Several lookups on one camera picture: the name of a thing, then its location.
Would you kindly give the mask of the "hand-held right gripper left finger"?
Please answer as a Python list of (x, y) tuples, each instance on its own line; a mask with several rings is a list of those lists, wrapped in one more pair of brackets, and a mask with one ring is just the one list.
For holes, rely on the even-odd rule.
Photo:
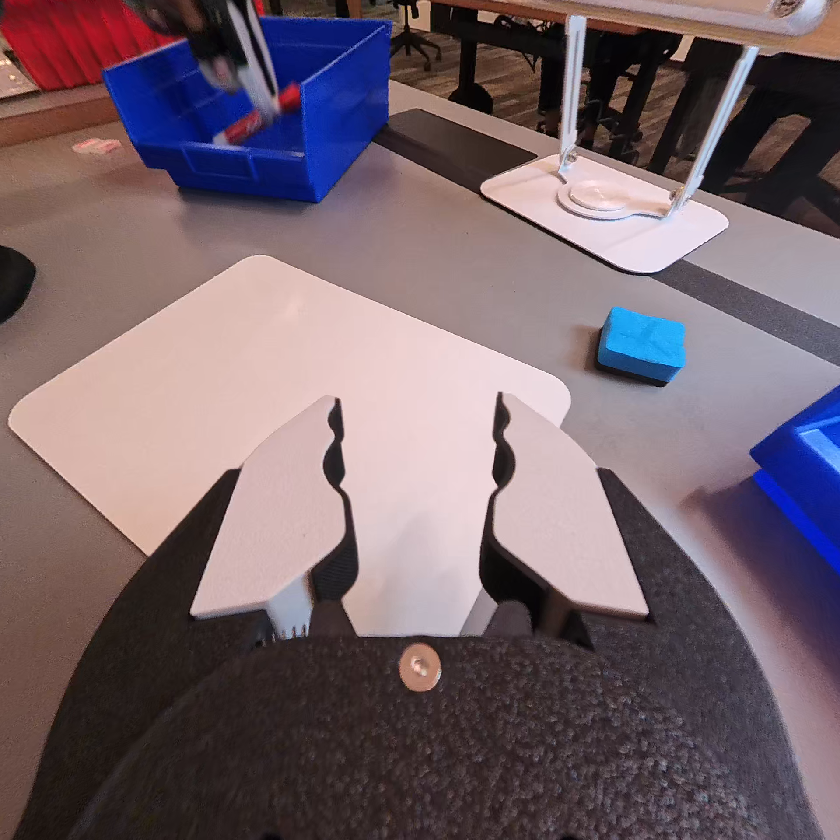
[(340, 399), (325, 395), (247, 457), (193, 618), (262, 611), (271, 621), (309, 621), (316, 604), (342, 601), (360, 567), (342, 442)]

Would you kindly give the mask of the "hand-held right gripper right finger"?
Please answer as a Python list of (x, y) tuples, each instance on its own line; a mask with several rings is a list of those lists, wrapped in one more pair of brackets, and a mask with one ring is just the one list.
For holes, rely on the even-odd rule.
[(560, 427), (499, 392), (479, 579), (532, 622), (573, 612), (645, 621), (650, 610), (599, 470)]

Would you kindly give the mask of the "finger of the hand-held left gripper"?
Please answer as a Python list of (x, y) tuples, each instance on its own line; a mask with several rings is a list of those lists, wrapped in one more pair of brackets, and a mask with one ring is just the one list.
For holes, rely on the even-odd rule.
[(200, 30), (185, 25), (184, 35), (208, 84), (230, 94), (245, 89), (246, 24), (224, 24), (221, 28), (211, 25)]
[(240, 86), (260, 116), (276, 117), (277, 75), (256, 7), (251, 1), (227, 1), (226, 7), (234, 39), (230, 54)]

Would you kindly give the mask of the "red dry-erase marker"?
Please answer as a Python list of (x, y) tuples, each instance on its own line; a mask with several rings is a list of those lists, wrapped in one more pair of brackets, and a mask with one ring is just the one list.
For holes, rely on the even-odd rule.
[(216, 146), (241, 146), (246, 141), (267, 129), (279, 118), (301, 108), (301, 87), (297, 82), (285, 86), (271, 101), (267, 113), (255, 108), (244, 117), (216, 133), (212, 143)]

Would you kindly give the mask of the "blue plastic bin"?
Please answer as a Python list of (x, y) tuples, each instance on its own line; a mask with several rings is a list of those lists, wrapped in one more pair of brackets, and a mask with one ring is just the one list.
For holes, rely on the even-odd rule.
[(281, 86), (301, 109), (243, 145), (214, 135), (253, 105), (210, 86), (184, 40), (102, 72), (143, 163), (179, 187), (320, 202), (389, 117), (392, 23), (383, 19), (262, 17)]
[(839, 572), (839, 388), (776, 428), (749, 452), (753, 480)]

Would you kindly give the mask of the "white whiteboard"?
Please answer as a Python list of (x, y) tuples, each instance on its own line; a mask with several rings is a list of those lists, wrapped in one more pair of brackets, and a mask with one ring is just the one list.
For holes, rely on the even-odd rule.
[(456, 636), (480, 593), (497, 394), (555, 425), (556, 376), (265, 255), (21, 399), (11, 431), (146, 555), (216, 480), (340, 399), (360, 634)]

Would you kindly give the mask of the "blue whiteboard eraser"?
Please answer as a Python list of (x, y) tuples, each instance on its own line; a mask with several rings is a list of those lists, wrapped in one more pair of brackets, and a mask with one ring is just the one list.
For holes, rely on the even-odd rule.
[(595, 366), (664, 386), (686, 366), (685, 339), (682, 322), (613, 307), (600, 331)]

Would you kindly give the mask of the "red plastic bin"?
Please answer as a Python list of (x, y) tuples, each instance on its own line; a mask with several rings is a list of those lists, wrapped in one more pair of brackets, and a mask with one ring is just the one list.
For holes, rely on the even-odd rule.
[(2, 35), (43, 91), (98, 84), (104, 69), (175, 42), (122, 1), (6, 1), (2, 7)]

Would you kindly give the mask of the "black office chair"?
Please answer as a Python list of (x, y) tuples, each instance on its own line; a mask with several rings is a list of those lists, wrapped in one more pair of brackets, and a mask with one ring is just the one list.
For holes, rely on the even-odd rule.
[(402, 20), (402, 27), (391, 38), (390, 57), (416, 53), (423, 59), (423, 70), (431, 72), (433, 63), (442, 61), (443, 52), (437, 43), (412, 27), (412, 20), (419, 17), (418, 1), (388, 1), (388, 4), (394, 6)]

